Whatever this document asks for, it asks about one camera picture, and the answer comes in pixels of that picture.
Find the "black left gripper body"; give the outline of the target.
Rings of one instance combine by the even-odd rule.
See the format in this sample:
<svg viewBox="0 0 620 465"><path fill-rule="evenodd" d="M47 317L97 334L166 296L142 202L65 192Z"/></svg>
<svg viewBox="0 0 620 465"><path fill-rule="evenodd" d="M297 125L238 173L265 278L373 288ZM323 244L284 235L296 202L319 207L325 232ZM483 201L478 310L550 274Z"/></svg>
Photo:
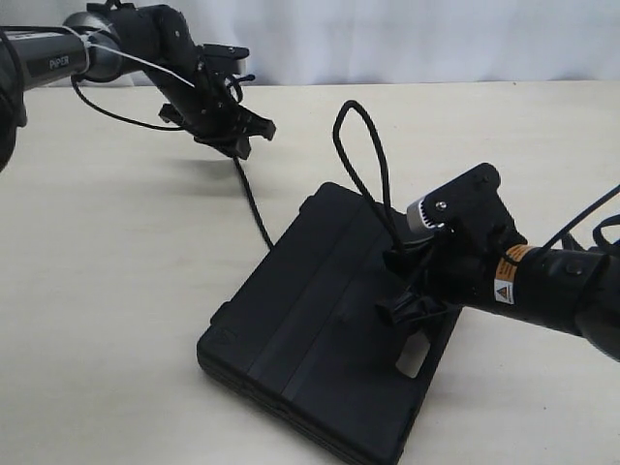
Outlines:
<svg viewBox="0 0 620 465"><path fill-rule="evenodd" d="M234 72L209 57L192 59L187 68L168 65L157 73L157 89L167 101L161 120L200 143L235 143L247 133Z"/></svg>

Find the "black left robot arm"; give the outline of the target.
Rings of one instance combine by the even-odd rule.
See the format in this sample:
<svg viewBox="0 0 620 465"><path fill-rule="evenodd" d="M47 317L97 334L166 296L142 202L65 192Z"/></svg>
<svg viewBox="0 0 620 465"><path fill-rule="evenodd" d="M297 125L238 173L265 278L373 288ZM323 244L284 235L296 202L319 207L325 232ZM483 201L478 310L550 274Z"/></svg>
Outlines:
<svg viewBox="0 0 620 465"><path fill-rule="evenodd" d="M27 91L67 78L110 83L143 73L165 96L164 132L185 132L231 159L250 139L272 140L275 123L242 104L246 47L198 44L180 11L166 4L89 3L59 26L1 28L1 164L13 157L28 121Z"/></svg>

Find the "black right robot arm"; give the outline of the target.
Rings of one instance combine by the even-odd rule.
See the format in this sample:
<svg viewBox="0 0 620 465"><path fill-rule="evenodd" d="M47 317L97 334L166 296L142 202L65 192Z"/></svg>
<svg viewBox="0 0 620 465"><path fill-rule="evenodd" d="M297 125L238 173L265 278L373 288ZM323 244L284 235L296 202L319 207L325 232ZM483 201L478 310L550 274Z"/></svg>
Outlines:
<svg viewBox="0 0 620 465"><path fill-rule="evenodd" d="M378 303L390 326L465 307L582 338L619 358L619 246L531 246L507 214L456 216L409 245L395 269L406 285Z"/></svg>

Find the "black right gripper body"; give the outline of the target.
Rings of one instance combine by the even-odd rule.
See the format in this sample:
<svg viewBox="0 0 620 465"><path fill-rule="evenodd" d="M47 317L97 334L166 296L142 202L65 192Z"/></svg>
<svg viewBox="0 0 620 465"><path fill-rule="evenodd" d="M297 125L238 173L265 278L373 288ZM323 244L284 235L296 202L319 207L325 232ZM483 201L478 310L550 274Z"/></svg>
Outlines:
<svg viewBox="0 0 620 465"><path fill-rule="evenodd" d="M495 272L505 252L498 234L486 252L474 250L461 236L437 231L416 240L416 313L438 315L463 307L495 313Z"/></svg>

